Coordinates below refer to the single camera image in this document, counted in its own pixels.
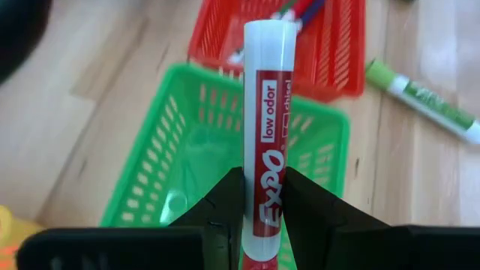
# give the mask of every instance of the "green marker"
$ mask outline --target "green marker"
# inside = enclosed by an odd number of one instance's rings
[[[454,108],[438,94],[421,87],[383,63],[373,60],[366,70],[367,81],[417,109],[439,125],[474,144],[480,144],[480,124],[462,109]]]

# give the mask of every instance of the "green marker cap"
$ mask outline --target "green marker cap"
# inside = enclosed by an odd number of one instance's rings
[[[376,87],[386,90],[397,77],[397,74],[381,61],[374,59],[365,70],[367,81]]]

